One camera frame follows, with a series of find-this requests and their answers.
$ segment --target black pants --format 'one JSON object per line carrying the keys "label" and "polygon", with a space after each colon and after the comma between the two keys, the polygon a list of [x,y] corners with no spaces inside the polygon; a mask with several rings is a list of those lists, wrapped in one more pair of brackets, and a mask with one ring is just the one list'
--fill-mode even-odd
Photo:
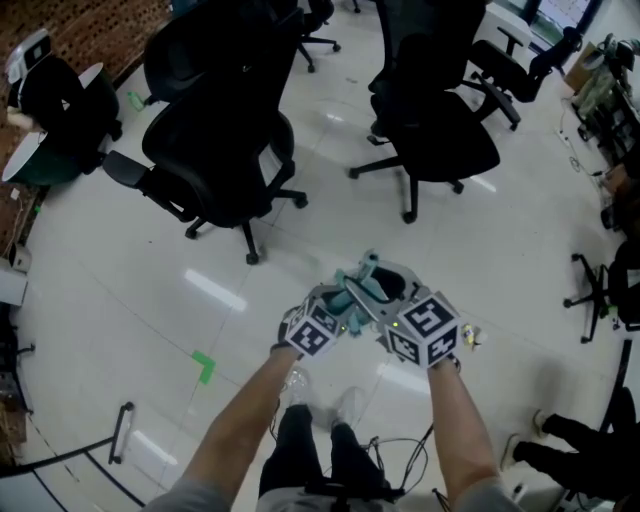
{"label": "black pants", "polygon": [[631,493],[638,446],[621,442],[615,434],[590,429],[577,421],[554,414],[543,431],[564,439],[577,450],[565,453],[536,443],[519,443],[513,456],[546,473],[566,489],[590,497],[617,501]]}
{"label": "black pants", "polygon": [[[358,444],[356,435],[344,423],[331,431],[331,482],[337,482],[363,496],[388,486],[382,471]],[[324,480],[311,433],[311,411],[294,405],[285,412],[278,429],[278,440],[260,477],[260,496],[282,487],[305,487]]]}

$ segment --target sleeve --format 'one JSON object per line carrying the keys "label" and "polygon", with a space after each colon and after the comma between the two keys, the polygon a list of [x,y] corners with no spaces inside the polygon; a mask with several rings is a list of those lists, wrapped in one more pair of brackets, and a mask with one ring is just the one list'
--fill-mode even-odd
{"label": "sleeve", "polygon": [[454,512],[524,512],[509,498],[498,478],[472,485],[459,498]]}
{"label": "sleeve", "polygon": [[215,487],[181,478],[169,492],[158,496],[143,512],[229,512],[231,506]]}

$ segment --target green tape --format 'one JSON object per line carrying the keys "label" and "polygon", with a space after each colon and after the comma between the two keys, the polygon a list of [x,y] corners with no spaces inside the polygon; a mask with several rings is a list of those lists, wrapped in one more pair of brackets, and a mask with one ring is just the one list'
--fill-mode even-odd
{"label": "green tape", "polygon": [[191,358],[204,367],[202,368],[202,372],[200,372],[200,382],[202,382],[202,384],[208,384],[213,375],[213,370],[216,367],[216,362],[199,350],[195,350],[193,354],[191,354]]}

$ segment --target leg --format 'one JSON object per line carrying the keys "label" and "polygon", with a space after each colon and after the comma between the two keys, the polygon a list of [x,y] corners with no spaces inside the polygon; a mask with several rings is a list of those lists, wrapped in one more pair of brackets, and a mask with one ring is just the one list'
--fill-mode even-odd
{"label": "leg", "polygon": [[398,167],[402,165],[402,161],[399,156],[392,156],[391,158],[385,158],[384,160],[378,160],[367,165],[361,165],[360,167],[352,167],[349,169],[349,178],[357,180],[361,174],[365,172],[379,171],[381,169],[388,169],[389,167]]}
{"label": "leg", "polygon": [[282,487],[304,487],[320,479],[322,468],[311,433],[311,412],[306,405],[293,405],[284,413],[276,448],[262,469],[259,495]]}
{"label": "leg", "polygon": [[377,491],[385,486],[384,474],[360,446],[355,433],[346,423],[331,430],[331,479],[350,490]]}
{"label": "leg", "polygon": [[542,425],[542,431],[564,439],[579,452],[597,450],[607,438],[607,434],[592,430],[579,421],[563,418],[557,414],[552,414],[547,418],[547,421]]}
{"label": "leg", "polygon": [[251,233],[251,224],[245,222],[242,225],[242,231],[244,237],[247,239],[247,245],[249,246],[249,254],[247,254],[247,265],[255,265],[258,263],[260,257],[256,251],[256,244],[253,241],[253,233]]}
{"label": "leg", "polygon": [[198,238],[198,228],[201,228],[207,221],[204,219],[197,219],[191,226],[187,228],[184,236],[186,236],[189,240],[195,240]]}
{"label": "leg", "polygon": [[410,178],[411,210],[402,214],[406,224],[413,224],[418,218],[418,180]]}
{"label": "leg", "polygon": [[292,199],[293,204],[296,208],[304,208],[309,204],[307,199],[307,194],[304,192],[297,192],[295,190],[285,190],[281,188],[276,192],[276,197],[281,197],[284,199]]}
{"label": "leg", "polygon": [[579,453],[564,453],[536,443],[519,443],[513,452],[516,461],[549,475],[566,489],[598,495],[598,480],[606,467],[595,467],[594,460]]}
{"label": "leg", "polygon": [[302,45],[302,43],[298,43],[298,51],[302,54],[302,56],[305,59],[307,59],[307,62],[309,63],[309,66],[307,67],[307,70],[309,71],[309,73],[313,73],[316,70],[316,68],[313,65],[313,61],[311,60],[311,55],[309,55],[309,52]]}

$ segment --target chair backrest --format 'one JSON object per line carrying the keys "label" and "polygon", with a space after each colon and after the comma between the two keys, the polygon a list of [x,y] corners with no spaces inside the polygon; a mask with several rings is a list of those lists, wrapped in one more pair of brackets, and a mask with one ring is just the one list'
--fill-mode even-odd
{"label": "chair backrest", "polygon": [[270,20],[265,25],[263,16],[251,12],[253,5],[251,0],[204,1],[162,25],[144,54],[151,94],[171,103],[205,73],[225,69],[242,58],[239,55],[251,52],[271,26]]}
{"label": "chair backrest", "polygon": [[581,48],[582,34],[573,27],[565,27],[562,39],[531,61],[529,78],[541,82],[553,68],[562,66],[572,53]]}
{"label": "chair backrest", "polygon": [[[255,11],[251,16],[274,15],[265,0],[245,3]],[[258,156],[278,120],[301,30],[300,9],[272,19],[270,33],[245,41],[253,51],[236,53],[235,62],[204,74],[145,133],[144,153],[189,183],[199,202],[193,207],[213,224],[236,225],[270,204]]]}
{"label": "chair backrest", "polygon": [[333,16],[335,7],[332,0],[309,0],[310,13],[304,16],[305,32],[315,32]]}
{"label": "chair backrest", "polygon": [[473,38],[485,13],[484,0],[376,0],[384,37],[385,79],[397,66],[402,42],[411,36],[414,78],[433,89],[460,85]]}

